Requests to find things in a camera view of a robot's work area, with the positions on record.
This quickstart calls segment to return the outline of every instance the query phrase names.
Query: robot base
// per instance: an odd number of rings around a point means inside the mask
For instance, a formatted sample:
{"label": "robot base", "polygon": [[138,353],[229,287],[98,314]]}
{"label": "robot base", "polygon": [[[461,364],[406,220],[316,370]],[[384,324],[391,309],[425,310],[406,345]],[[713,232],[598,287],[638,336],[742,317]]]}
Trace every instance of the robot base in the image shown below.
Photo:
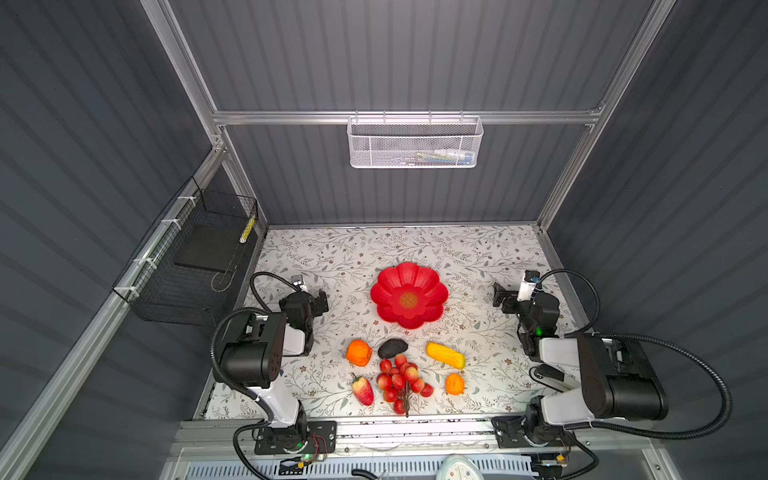
{"label": "robot base", "polygon": [[253,447],[254,455],[298,454],[293,449],[299,442],[305,445],[300,453],[314,453],[313,435],[325,439],[325,442],[320,440],[318,453],[333,453],[336,450],[336,422],[307,422],[303,428],[300,423],[286,429],[263,427],[256,430],[254,435],[257,439]]}
{"label": "robot base", "polygon": [[561,427],[544,422],[540,401],[541,397],[532,399],[524,415],[491,419],[500,449],[573,445],[567,435],[561,435]]}

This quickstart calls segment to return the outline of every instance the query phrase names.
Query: white wire basket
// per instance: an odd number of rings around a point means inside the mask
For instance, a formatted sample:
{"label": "white wire basket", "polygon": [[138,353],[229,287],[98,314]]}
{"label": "white wire basket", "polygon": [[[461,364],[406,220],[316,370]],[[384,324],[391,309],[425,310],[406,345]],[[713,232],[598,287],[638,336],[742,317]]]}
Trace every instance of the white wire basket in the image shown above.
{"label": "white wire basket", "polygon": [[354,168],[472,168],[477,165],[480,117],[350,117],[349,163]]}

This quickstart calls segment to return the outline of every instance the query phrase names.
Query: red plate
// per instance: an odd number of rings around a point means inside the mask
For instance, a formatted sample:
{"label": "red plate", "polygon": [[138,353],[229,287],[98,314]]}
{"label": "red plate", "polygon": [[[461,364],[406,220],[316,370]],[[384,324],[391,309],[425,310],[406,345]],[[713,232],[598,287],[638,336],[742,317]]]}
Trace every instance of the red plate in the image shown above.
{"label": "red plate", "polygon": [[448,289],[433,269],[404,262],[379,273],[379,282],[371,288],[371,300],[379,306],[379,316],[385,322],[417,329],[442,317]]}

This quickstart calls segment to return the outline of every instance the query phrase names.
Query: gray corrugated wall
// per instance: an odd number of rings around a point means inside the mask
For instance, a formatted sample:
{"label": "gray corrugated wall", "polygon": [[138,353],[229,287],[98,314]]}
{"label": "gray corrugated wall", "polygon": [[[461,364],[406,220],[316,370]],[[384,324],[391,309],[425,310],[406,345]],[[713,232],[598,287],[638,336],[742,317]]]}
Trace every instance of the gray corrugated wall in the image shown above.
{"label": "gray corrugated wall", "polygon": [[[210,144],[139,2],[0,3],[0,83],[2,444]],[[170,441],[204,362],[204,334],[126,320],[31,477],[154,473],[167,447],[117,439]]]}
{"label": "gray corrugated wall", "polygon": [[[667,443],[684,477],[765,478],[768,3],[677,4],[550,235],[601,293],[599,330],[679,343],[733,390],[720,432]],[[671,408],[658,428],[708,422],[711,381],[654,357]]]}
{"label": "gray corrugated wall", "polygon": [[536,220],[584,127],[485,127],[475,168],[359,169],[346,128],[228,127],[271,224]]}
{"label": "gray corrugated wall", "polygon": [[[597,107],[650,1],[171,4],[220,110],[438,111]],[[582,131],[487,126],[473,169],[360,171],[341,127],[230,127],[272,224],[535,220]]]}
{"label": "gray corrugated wall", "polygon": [[650,1],[171,3],[220,110],[391,111],[596,107]]}

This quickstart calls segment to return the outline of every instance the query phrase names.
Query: table surface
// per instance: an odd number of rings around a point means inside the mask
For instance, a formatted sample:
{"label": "table surface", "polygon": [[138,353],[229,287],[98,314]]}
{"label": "table surface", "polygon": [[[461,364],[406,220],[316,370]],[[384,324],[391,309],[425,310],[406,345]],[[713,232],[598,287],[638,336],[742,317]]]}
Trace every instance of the table surface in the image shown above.
{"label": "table surface", "polygon": [[[381,320],[370,299],[379,271],[406,261],[436,270],[449,290],[445,315],[417,330]],[[321,288],[328,293],[330,310],[315,318],[310,355],[283,358],[286,384],[309,417],[395,415],[376,387],[376,350],[389,338],[409,344],[405,355],[435,387],[430,398],[412,396],[412,414],[519,412],[542,393],[528,377],[533,364],[515,335],[517,319],[491,304],[494,281],[515,287],[523,270],[550,270],[530,226],[271,230],[257,269],[286,278],[300,273],[312,294]],[[544,288],[561,302],[558,333],[572,331],[571,311],[557,281],[548,278]],[[264,277],[258,279],[257,289],[274,310],[289,292]],[[245,304],[257,306],[250,294]],[[345,358],[353,339],[364,340],[374,350],[366,367],[353,366]],[[466,367],[459,372],[430,359],[424,351],[427,342],[463,353]],[[454,372],[466,383],[460,396],[445,392],[445,378]],[[353,375],[370,380],[376,397],[372,406],[363,406],[352,394]],[[261,416],[254,402],[225,385],[214,385],[206,419]]]}

